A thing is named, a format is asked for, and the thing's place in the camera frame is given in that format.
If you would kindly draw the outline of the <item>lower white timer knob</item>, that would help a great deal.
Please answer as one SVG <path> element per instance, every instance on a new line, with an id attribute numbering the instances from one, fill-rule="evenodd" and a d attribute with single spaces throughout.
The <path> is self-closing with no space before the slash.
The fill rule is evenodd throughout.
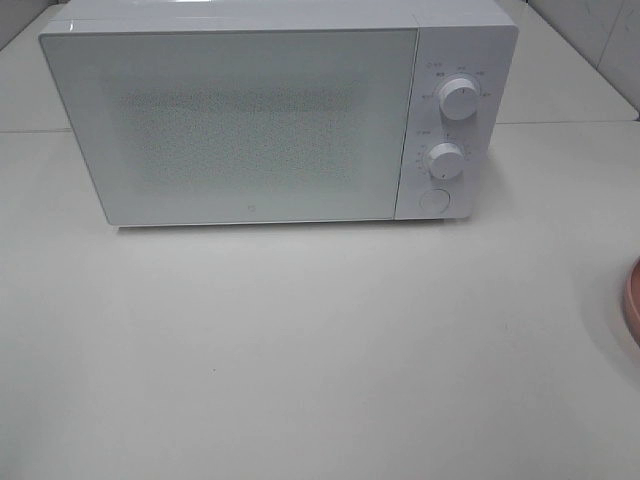
<path id="1" fill-rule="evenodd" d="M 461 174 L 465 167 L 465 155 L 454 143 L 434 146 L 424 155 L 423 160 L 436 180 L 451 180 Z"/>

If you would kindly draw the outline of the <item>round white door button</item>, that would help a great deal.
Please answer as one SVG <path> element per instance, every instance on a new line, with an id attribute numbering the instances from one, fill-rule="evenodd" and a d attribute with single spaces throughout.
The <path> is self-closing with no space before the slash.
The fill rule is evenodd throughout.
<path id="1" fill-rule="evenodd" d="M 425 217 L 440 218 L 449 208 L 450 202 L 450 194 L 444 189 L 436 188 L 425 192 L 419 205 Z"/>

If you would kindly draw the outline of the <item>white microwave oven body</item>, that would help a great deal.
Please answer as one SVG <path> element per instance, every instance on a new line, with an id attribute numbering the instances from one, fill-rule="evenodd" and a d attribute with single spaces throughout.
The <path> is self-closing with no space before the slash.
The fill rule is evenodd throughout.
<path id="1" fill-rule="evenodd" d="M 38 40 L 41 46 L 46 34 L 397 29 L 415 30 L 417 41 L 394 215 L 386 220 L 236 224 L 466 218 L 479 190 L 518 38 L 515 23 L 492 1 L 72 1 Z M 477 112 L 462 121 L 445 118 L 436 96 L 442 80 L 456 74 L 471 75 L 481 87 Z M 436 180 L 423 160 L 440 143 L 454 143 L 465 155 L 464 170 L 451 180 Z M 446 190 L 451 202 L 440 218 L 427 218 L 420 199 L 436 188 Z"/>

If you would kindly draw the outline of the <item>white microwave door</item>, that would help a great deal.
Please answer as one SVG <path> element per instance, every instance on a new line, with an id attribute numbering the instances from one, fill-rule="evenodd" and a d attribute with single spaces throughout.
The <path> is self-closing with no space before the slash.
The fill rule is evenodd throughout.
<path id="1" fill-rule="evenodd" d="M 413 29 L 41 38 L 107 221 L 386 220 Z"/>

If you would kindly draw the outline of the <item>upper white power knob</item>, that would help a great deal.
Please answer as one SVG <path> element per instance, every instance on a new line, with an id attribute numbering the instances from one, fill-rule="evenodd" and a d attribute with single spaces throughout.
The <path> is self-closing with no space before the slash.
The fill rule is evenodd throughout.
<path id="1" fill-rule="evenodd" d="M 480 95 L 480 84 L 468 74 L 446 77 L 436 89 L 440 112 L 453 121 L 473 116 L 477 112 Z"/>

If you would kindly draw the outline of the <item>pink round plate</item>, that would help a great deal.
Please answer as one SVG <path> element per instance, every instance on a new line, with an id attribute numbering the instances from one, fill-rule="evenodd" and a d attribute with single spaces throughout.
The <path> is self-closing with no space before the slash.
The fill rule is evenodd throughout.
<path id="1" fill-rule="evenodd" d="M 622 308 L 625 324 L 636 345 L 640 343 L 639 264 L 639 259 L 636 259 L 628 269 L 622 292 Z"/>

